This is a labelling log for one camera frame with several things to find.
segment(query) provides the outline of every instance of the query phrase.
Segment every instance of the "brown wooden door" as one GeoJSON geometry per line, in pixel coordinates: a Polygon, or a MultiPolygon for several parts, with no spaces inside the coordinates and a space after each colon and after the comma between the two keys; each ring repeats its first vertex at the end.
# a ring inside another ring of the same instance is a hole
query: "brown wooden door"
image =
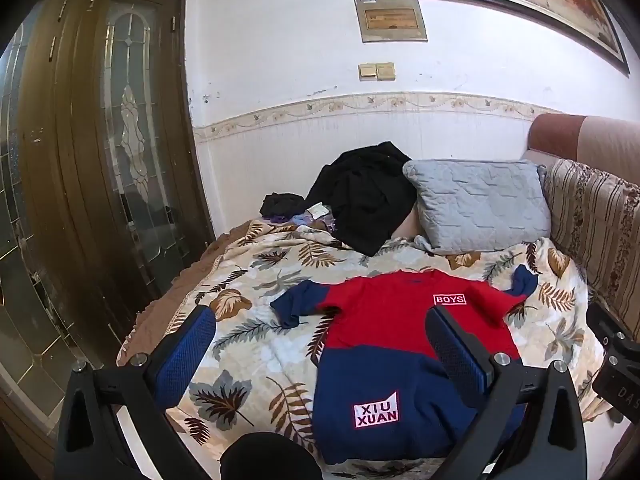
{"type": "Polygon", "coordinates": [[[210,239],[182,73],[182,0],[45,0],[20,88],[41,257],[105,362],[210,239]]]}

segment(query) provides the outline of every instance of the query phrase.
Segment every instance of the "metal bolt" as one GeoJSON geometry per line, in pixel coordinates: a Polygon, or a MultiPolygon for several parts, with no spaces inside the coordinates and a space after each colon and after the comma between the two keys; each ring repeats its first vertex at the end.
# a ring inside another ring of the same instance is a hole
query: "metal bolt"
{"type": "Polygon", "coordinates": [[[506,366],[511,362],[511,358],[503,352],[498,352],[496,355],[494,355],[494,360],[500,366],[506,366]]]}
{"type": "Polygon", "coordinates": [[[71,367],[76,373],[80,373],[86,368],[86,361],[84,359],[78,359],[71,367]]]}
{"type": "Polygon", "coordinates": [[[566,363],[564,361],[554,361],[554,368],[561,374],[564,374],[567,370],[566,363]]]}
{"type": "Polygon", "coordinates": [[[139,352],[131,357],[131,359],[129,359],[129,364],[133,366],[142,366],[144,363],[146,363],[147,359],[148,356],[145,353],[139,352]]]}

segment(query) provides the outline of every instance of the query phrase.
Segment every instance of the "boys patch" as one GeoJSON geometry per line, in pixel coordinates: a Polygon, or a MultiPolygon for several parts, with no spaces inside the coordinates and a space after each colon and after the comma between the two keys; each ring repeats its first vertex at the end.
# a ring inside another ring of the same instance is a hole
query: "boys patch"
{"type": "Polygon", "coordinates": [[[398,410],[398,392],[393,392],[385,400],[354,404],[353,415],[356,428],[367,428],[379,424],[397,422],[400,416],[398,410]]]}
{"type": "Polygon", "coordinates": [[[466,305],[464,294],[434,294],[433,304],[436,305],[466,305]]]}

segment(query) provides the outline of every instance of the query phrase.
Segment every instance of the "black picture frame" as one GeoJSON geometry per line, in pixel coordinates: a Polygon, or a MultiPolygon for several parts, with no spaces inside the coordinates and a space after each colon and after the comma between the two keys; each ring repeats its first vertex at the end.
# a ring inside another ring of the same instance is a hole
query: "black picture frame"
{"type": "Polygon", "coordinates": [[[616,41],[616,45],[618,46],[618,50],[620,51],[621,58],[619,58],[614,53],[610,52],[609,50],[601,46],[597,41],[594,41],[589,36],[583,34],[577,28],[574,28],[571,25],[567,25],[566,23],[554,18],[553,16],[549,16],[548,14],[545,14],[544,12],[540,12],[527,5],[518,4],[511,0],[471,0],[471,1],[479,2],[482,4],[489,4],[495,7],[501,7],[503,9],[510,10],[511,12],[515,12],[517,14],[522,14],[524,16],[527,16],[528,18],[531,18],[532,20],[535,20],[537,22],[542,22],[542,23],[545,23],[545,25],[549,25],[553,28],[559,29],[562,32],[564,32],[566,35],[572,37],[574,40],[577,40],[579,43],[582,43],[583,45],[589,47],[591,50],[593,50],[603,58],[607,59],[611,64],[613,64],[623,73],[625,73],[625,75],[629,75],[629,65],[626,61],[625,51],[622,48],[622,44],[620,43],[620,38],[618,37],[618,32],[616,30],[616,27],[613,24],[609,10],[607,9],[607,7],[604,6],[604,4],[602,3],[602,0],[598,0],[598,2],[602,6],[602,9],[604,10],[604,13],[607,17],[609,26],[613,33],[614,40],[616,41]]]}

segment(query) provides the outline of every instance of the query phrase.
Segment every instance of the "gray quilted pillow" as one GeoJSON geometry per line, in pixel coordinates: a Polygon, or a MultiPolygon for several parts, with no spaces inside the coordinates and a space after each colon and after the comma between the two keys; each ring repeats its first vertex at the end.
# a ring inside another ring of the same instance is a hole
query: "gray quilted pillow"
{"type": "Polygon", "coordinates": [[[499,251],[548,237],[551,215],[538,166],[528,160],[410,160],[404,176],[418,190],[416,243],[435,254],[499,251]]]}

